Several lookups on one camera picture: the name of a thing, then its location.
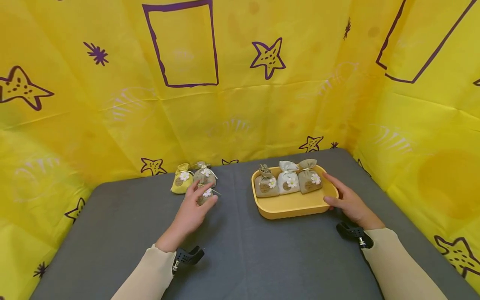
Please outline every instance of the beige sleeve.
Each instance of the beige sleeve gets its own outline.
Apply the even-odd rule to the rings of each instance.
[[[362,249],[385,300],[445,300],[433,280],[413,260],[392,230],[365,231],[373,247]]]
[[[165,253],[152,245],[135,270],[113,295],[112,300],[158,300],[173,279],[172,266],[176,253]]]

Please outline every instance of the table surface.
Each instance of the table surface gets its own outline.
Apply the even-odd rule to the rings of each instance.
[[[382,299],[358,245],[337,234],[334,211],[260,216],[251,186],[259,164],[306,158],[355,190],[449,299],[480,299],[348,152],[331,149],[213,167],[222,196],[183,245],[189,250],[198,244],[205,256],[179,269],[163,300]],[[31,299],[110,299],[173,220],[183,199],[170,192],[173,178],[98,186]]]

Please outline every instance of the white sachet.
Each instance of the white sachet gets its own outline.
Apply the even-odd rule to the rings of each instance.
[[[298,192],[300,190],[299,177],[296,173],[299,167],[291,161],[280,160],[282,173],[278,175],[277,185],[280,195]]]

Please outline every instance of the yellow sachet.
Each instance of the yellow sachet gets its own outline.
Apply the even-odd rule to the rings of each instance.
[[[193,174],[188,171],[190,164],[185,163],[177,167],[175,171],[175,179],[170,189],[175,194],[185,194],[187,188],[193,183]]]

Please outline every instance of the star pattern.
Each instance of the star pattern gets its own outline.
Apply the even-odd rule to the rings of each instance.
[[[320,150],[320,147],[318,146],[318,143],[321,142],[324,139],[324,137],[319,136],[319,137],[311,137],[307,136],[307,142],[303,144],[302,146],[299,147],[299,149],[306,149],[305,153],[307,152],[312,152],[312,151],[318,151]]]
[[[33,277],[38,276],[39,278],[42,278],[47,268],[48,268],[48,264],[45,266],[45,262],[42,262],[41,264],[38,265],[36,270],[33,271]]]
[[[143,173],[147,170],[150,170],[152,172],[152,176],[158,175],[160,173],[161,174],[167,173],[167,171],[165,171],[162,168],[163,159],[151,160],[151,159],[142,157],[142,162],[144,163],[144,165],[142,166],[140,173]]]
[[[238,159],[234,159],[234,160],[231,160],[231,161],[226,161],[226,160],[222,159],[222,165],[237,164],[238,162],[239,162]]]
[[[80,197],[80,199],[78,199],[78,202],[77,202],[77,207],[72,209],[69,212],[66,212],[64,215],[67,218],[72,219],[73,223],[75,223],[84,206],[85,206],[85,200],[82,197]]]
[[[467,240],[464,237],[455,239],[452,243],[446,241],[441,236],[434,236],[435,242],[441,248],[442,255],[450,262],[450,264],[462,275],[467,277],[470,272],[480,275],[480,262],[473,255]]]
[[[348,23],[347,23],[347,26],[345,27],[345,34],[343,35],[343,40],[347,38],[351,28],[352,28],[352,23],[350,22],[350,18],[348,18]]]
[[[369,172],[367,172],[367,170],[365,170],[365,168],[363,167],[363,164],[361,163],[361,160],[360,160],[360,158],[359,158],[359,159],[357,159],[357,163],[358,163],[358,164],[360,165],[360,167],[361,167],[361,168],[362,168],[362,169],[365,171],[365,173],[367,173],[367,174],[368,174],[368,176],[372,177],[372,176],[370,175],[370,173],[369,173]]]
[[[20,98],[31,108],[39,111],[42,109],[40,98],[53,95],[51,91],[33,84],[20,66],[14,66],[7,78],[0,77],[0,103]]]
[[[282,47],[281,37],[279,37],[271,47],[261,42],[252,42],[252,44],[255,46],[255,49],[257,49],[257,57],[253,60],[250,68],[264,66],[266,80],[272,78],[275,69],[281,70],[286,68],[280,58],[280,48]]]
[[[90,43],[90,45],[86,42],[84,42],[84,45],[87,46],[91,50],[91,52],[87,52],[88,56],[92,56],[93,60],[96,65],[99,63],[102,64],[102,66],[105,67],[105,63],[108,63],[108,60],[105,59],[105,56],[108,54],[105,53],[105,49],[101,50],[99,46],[95,46],[93,43]]]

